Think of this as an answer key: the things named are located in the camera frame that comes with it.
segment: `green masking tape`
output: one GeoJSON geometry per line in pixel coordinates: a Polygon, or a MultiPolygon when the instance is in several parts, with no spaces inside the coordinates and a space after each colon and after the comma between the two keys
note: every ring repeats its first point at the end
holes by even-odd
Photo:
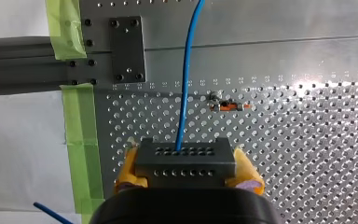
{"type": "Polygon", "coordinates": [[[104,201],[91,84],[61,86],[75,210],[89,223],[104,201]]]}
{"type": "Polygon", "coordinates": [[[87,58],[79,0],[46,0],[48,29],[57,60],[87,58]]]}

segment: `metal bracket plate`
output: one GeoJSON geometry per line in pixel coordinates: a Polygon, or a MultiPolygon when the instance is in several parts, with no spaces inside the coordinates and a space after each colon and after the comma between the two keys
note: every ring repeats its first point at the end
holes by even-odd
{"type": "Polygon", "coordinates": [[[109,20],[115,84],[146,82],[141,17],[109,20]]]}

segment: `blue wire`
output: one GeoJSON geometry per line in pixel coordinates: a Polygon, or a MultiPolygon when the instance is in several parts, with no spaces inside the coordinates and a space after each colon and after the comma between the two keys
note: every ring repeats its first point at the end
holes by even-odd
{"type": "Polygon", "coordinates": [[[193,45],[193,39],[194,39],[194,33],[196,31],[197,21],[199,19],[204,4],[205,4],[205,0],[199,0],[196,9],[194,10],[193,17],[191,18],[190,26],[188,27],[186,48],[185,48],[185,59],[183,64],[182,103],[180,108],[178,134],[176,136],[176,143],[175,143],[176,151],[179,151],[182,147],[183,133],[185,131],[185,125],[186,125],[188,71],[190,68],[191,46],[193,45]]]}
{"type": "Polygon", "coordinates": [[[49,216],[54,217],[57,221],[61,222],[62,224],[73,224],[72,222],[68,221],[66,218],[51,211],[49,208],[47,208],[45,205],[41,203],[34,203],[34,206],[39,208],[40,210],[42,210],[42,212],[45,212],[49,216]]]}

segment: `orange component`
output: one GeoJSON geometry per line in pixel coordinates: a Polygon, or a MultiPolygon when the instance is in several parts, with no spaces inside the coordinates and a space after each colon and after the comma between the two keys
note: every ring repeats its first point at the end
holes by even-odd
{"type": "Polygon", "coordinates": [[[228,104],[227,106],[220,105],[220,111],[233,111],[237,110],[237,104],[228,104]]]}
{"type": "MultiPolygon", "coordinates": [[[[245,109],[250,109],[252,106],[251,105],[243,105],[243,108],[245,109]]],[[[238,105],[235,103],[231,103],[228,105],[220,105],[220,111],[237,111],[238,110],[238,105]]]]}

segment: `gray metal surface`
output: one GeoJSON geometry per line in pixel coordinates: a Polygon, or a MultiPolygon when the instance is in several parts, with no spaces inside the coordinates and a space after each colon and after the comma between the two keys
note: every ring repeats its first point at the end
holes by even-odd
{"type": "MultiPolygon", "coordinates": [[[[183,51],[145,56],[150,82],[97,91],[105,196],[129,137],[176,136],[183,51]]],[[[185,141],[227,136],[243,147],[286,223],[358,222],[358,39],[194,49],[192,56],[185,141]],[[211,112],[205,96],[218,90],[252,109],[211,112]]]]}
{"type": "MultiPolygon", "coordinates": [[[[83,26],[94,41],[87,51],[101,63],[76,75],[101,80],[95,103],[105,197],[129,138],[175,140],[196,3],[81,1],[82,18],[92,20],[83,26]],[[106,24],[137,15],[147,82],[112,85],[106,24]]],[[[285,223],[358,223],[358,1],[208,0],[194,45],[184,140],[226,136],[243,147],[285,223]],[[219,90],[252,108],[211,112],[206,96],[219,90]]]]}
{"type": "MultiPolygon", "coordinates": [[[[110,50],[109,18],[141,15],[145,48],[183,47],[193,0],[81,0],[87,52],[110,50]]],[[[195,46],[358,35],[358,0],[206,0],[195,46]]]]}

